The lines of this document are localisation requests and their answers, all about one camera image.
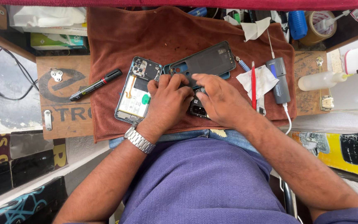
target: yellow panel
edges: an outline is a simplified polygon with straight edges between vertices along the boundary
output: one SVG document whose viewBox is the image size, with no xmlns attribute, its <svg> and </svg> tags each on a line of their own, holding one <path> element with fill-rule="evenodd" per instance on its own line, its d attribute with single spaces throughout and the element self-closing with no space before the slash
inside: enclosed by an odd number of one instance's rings
<svg viewBox="0 0 358 224">
<path fill-rule="evenodd" d="M 326 137 L 330 146 L 330 153 L 319 153 L 317 156 L 323 163 L 329 167 L 334 167 L 344 171 L 358 174 L 358 165 L 345 162 L 341 152 L 340 134 L 327 133 Z"/>
</svg>

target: metal latch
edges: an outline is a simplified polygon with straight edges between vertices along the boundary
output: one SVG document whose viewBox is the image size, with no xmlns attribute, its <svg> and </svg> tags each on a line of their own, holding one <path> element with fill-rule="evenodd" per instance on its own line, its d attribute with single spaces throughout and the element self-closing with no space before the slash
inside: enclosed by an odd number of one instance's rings
<svg viewBox="0 0 358 224">
<path fill-rule="evenodd" d="M 45 117 L 45 128 L 47 131 L 52 131 L 52 116 L 50 110 L 44 111 L 44 117 Z"/>
<path fill-rule="evenodd" d="M 63 72 L 57 68 L 50 68 L 51 76 L 55 81 L 60 82 L 62 80 Z"/>
<path fill-rule="evenodd" d="M 320 97 L 320 109 L 324 111 L 332 110 L 334 108 L 334 98 L 332 96 Z"/>
</svg>

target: man's hand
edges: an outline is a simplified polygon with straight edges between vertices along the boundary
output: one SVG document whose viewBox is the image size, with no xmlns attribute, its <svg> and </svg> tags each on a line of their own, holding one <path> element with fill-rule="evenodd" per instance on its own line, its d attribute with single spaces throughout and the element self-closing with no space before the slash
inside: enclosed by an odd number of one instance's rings
<svg viewBox="0 0 358 224">
<path fill-rule="evenodd" d="M 238 125 L 257 113 L 234 86 L 216 75 L 193 74 L 197 85 L 203 86 L 207 93 L 197 92 L 209 118 L 216 123 L 238 131 Z"/>
<path fill-rule="evenodd" d="M 142 122 L 150 124 L 160 134 L 177 124 L 194 99 L 193 89 L 188 86 L 179 88 L 181 83 L 189 83 L 183 74 L 163 74 L 158 83 L 151 80 L 147 85 L 151 95 L 149 110 Z"/>
</svg>

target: white squeeze bottle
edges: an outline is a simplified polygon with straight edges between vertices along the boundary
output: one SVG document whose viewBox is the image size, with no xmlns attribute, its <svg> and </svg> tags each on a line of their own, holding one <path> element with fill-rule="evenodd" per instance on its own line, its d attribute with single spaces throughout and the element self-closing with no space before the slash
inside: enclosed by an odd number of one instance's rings
<svg viewBox="0 0 358 224">
<path fill-rule="evenodd" d="M 337 83 L 345 82 L 350 75 L 346 73 L 334 73 L 331 71 L 303 76 L 298 81 L 298 86 L 303 91 L 327 89 Z"/>
</svg>

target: man's arm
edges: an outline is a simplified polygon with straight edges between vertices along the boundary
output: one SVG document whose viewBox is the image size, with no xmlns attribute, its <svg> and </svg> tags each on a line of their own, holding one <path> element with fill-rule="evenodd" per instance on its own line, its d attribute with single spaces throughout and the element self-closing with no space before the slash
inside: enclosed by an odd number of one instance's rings
<svg viewBox="0 0 358 224">
<path fill-rule="evenodd" d="M 136 131 L 152 144 L 184 117 L 193 99 L 190 87 L 178 89 L 181 82 L 189 83 L 183 74 L 176 74 L 172 78 L 162 75 L 159 83 L 148 84 L 149 110 Z M 146 155 L 124 140 L 73 191 L 54 223 L 104 223 L 117 209 Z"/>
<path fill-rule="evenodd" d="M 207 74 L 194 74 L 192 78 L 205 87 L 208 95 L 198 92 L 197 97 L 211 120 L 243 134 L 307 205 L 313 220 L 327 211 L 358 207 L 355 191 L 308 150 L 256 113 L 232 85 Z"/>
</svg>

